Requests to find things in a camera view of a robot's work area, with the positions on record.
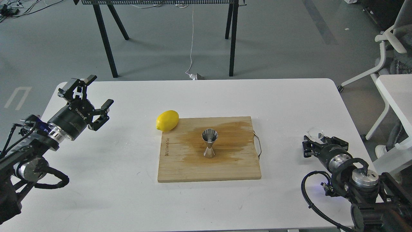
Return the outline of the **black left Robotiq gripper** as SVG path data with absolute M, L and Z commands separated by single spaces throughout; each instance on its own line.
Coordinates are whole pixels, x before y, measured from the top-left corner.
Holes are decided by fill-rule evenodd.
M 96 79 L 96 75 L 83 80 L 71 78 L 63 88 L 58 89 L 58 97 L 65 99 L 67 104 L 50 118 L 48 124 L 62 129 L 70 140 L 78 138 L 86 126 L 97 131 L 109 120 L 109 107 L 114 100 L 107 99 L 96 110 L 87 99 L 87 87 Z

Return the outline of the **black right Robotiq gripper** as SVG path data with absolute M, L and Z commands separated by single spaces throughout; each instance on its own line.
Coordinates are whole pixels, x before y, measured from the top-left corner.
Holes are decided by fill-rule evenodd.
M 351 154 L 346 151 L 349 149 L 347 141 L 335 136 L 331 138 L 325 136 L 323 141 L 325 143 L 312 141 L 305 135 L 302 142 L 303 156 L 305 158 L 315 156 L 330 173 L 337 170 L 344 162 L 352 159 Z

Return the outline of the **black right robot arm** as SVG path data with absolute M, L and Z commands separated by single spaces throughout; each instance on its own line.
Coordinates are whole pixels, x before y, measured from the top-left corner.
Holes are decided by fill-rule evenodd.
M 301 192 L 317 215 L 346 232 L 410 232 L 411 196 L 389 173 L 377 174 L 361 158 L 348 152 L 348 142 L 336 137 L 319 141 L 304 136 L 303 156 L 316 157 L 326 171 L 312 171 L 302 180 Z M 321 174 L 327 182 L 321 183 L 326 196 L 343 197 L 351 203 L 354 229 L 337 223 L 310 200 L 305 184 L 308 177 Z

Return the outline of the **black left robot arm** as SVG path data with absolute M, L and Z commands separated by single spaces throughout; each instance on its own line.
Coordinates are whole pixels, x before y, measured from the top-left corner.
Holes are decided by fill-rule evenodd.
M 87 99 L 87 88 L 96 79 L 96 75 L 73 78 L 59 88 L 58 96 L 67 103 L 48 122 L 29 115 L 21 124 L 12 125 L 1 151 L 1 223 L 21 213 L 22 200 L 32 188 L 58 189 L 69 183 L 69 177 L 50 167 L 43 156 L 49 150 L 57 151 L 65 139 L 75 140 L 85 128 L 97 131 L 109 120 L 112 99 L 100 109 Z

